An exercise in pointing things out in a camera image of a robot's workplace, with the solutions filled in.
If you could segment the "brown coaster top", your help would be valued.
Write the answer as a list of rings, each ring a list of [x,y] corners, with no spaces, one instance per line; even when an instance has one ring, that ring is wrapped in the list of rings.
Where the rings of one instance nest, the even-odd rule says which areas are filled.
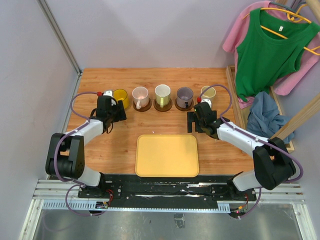
[[[187,112],[187,111],[190,111],[190,110],[193,108],[193,106],[194,106],[194,101],[193,101],[193,100],[191,101],[191,105],[190,105],[189,107],[187,107],[187,108],[182,108],[182,107],[178,106],[178,104],[177,104],[177,99],[175,99],[174,105],[175,105],[175,107],[176,107],[179,111]]]

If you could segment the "brown coaster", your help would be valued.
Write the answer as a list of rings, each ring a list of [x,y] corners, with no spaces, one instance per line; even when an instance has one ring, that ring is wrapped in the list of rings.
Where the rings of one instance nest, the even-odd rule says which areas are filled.
[[[175,105],[175,107],[176,107],[179,111],[187,112],[187,111],[190,111],[190,110],[193,108],[193,106],[194,106],[194,101],[193,101],[193,100],[191,101],[191,105],[190,105],[189,107],[187,107],[187,108],[182,108],[182,107],[178,106],[178,104],[177,104],[177,99],[175,99],[174,105]]]
[[[152,100],[151,100],[151,98],[149,98],[149,99],[148,99],[148,104],[147,104],[145,107],[142,107],[142,108],[140,108],[140,109],[137,109],[137,106],[136,106],[136,104],[135,104],[134,101],[132,102],[132,105],[133,105],[133,108],[134,108],[136,111],[138,111],[138,112],[146,112],[146,111],[148,111],[148,110],[151,108],[151,106],[152,106]]]
[[[158,111],[158,112],[167,112],[169,111],[172,106],[173,106],[173,102],[172,102],[172,99],[169,100],[169,103],[167,105],[165,105],[164,107],[161,107],[158,103],[157,103],[157,100],[155,99],[153,101],[153,106],[154,108]]]

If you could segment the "yellow cup black handle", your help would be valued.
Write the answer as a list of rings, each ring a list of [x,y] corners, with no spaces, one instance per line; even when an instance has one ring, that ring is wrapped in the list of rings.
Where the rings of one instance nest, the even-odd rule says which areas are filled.
[[[127,110],[130,107],[130,98],[126,90],[124,89],[116,89],[113,92],[113,97],[117,101],[122,101],[123,107],[125,110]]]

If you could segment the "purple cup black handle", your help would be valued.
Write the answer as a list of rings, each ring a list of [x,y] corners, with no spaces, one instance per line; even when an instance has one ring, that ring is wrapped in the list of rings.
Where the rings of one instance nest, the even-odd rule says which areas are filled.
[[[182,109],[187,109],[192,105],[194,93],[189,87],[181,87],[176,93],[176,103]]]

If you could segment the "brown coaster bottom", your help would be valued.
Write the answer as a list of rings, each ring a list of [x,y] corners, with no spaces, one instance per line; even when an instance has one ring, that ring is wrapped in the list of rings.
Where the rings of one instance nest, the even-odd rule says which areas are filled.
[[[169,111],[172,106],[173,106],[173,102],[172,102],[172,99],[169,100],[169,103],[167,105],[165,105],[164,107],[161,107],[158,103],[157,103],[157,100],[155,99],[153,101],[153,106],[154,108],[158,111],[158,112],[167,112]]]

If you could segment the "pink translucent cup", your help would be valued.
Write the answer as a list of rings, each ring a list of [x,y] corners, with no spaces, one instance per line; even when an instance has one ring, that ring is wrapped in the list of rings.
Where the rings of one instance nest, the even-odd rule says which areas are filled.
[[[143,86],[138,86],[132,91],[134,106],[137,110],[144,108],[149,103],[149,91]]]

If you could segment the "cream cup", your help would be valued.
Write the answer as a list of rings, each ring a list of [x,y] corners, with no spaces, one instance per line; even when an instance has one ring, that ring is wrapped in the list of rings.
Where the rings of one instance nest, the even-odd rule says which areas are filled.
[[[213,103],[214,98],[216,96],[216,89],[212,86],[205,85],[200,90],[200,98],[202,100],[210,100],[211,103]]]

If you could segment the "white cup green handle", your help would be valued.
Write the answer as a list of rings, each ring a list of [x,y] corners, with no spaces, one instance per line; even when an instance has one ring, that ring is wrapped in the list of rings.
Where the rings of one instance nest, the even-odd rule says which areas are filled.
[[[170,102],[171,88],[166,84],[160,84],[155,88],[156,103],[163,108]]]

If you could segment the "woven rattan coaster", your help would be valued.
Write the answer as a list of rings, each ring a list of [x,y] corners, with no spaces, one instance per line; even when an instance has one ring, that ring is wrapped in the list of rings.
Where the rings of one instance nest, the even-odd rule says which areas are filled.
[[[127,112],[129,109],[131,109],[132,103],[130,103],[126,108],[124,108],[124,111]]]

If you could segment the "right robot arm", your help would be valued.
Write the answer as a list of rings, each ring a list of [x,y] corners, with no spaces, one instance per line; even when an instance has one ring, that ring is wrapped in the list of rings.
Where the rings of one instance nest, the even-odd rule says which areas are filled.
[[[278,137],[267,139],[238,127],[229,119],[217,116],[208,103],[201,102],[187,113],[187,131],[205,133],[212,139],[227,142],[253,159],[254,169],[240,172],[226,183],[227,196],[240,199],[255,188],[273,190],[296,173],[294,161]]]

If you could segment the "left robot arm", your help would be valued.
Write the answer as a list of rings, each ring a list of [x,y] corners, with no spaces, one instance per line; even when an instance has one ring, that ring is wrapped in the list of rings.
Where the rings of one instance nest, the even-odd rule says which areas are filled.
[[[51,136],[45,171],[62,182],[73,182],[88,196],[103,198],[113,195],[103,173],[92,170],[85,164],[85,145],[104,133],[109,134],[114,123],[127,119],[122,100],[110,95],[97,97],[97,105],[89,117],[75,129]]]

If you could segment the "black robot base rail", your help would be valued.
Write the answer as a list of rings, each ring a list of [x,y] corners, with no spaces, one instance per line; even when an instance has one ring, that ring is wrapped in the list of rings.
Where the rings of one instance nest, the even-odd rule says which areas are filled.
[[[98,186],[74,186],[76,197],[96,201],[92,212],[108,206],[133,210],[210,210],[219,201],[248,203],[257,199],[253,187],[237,190],[228,175],[196,177],[139,177],[105,174]]]

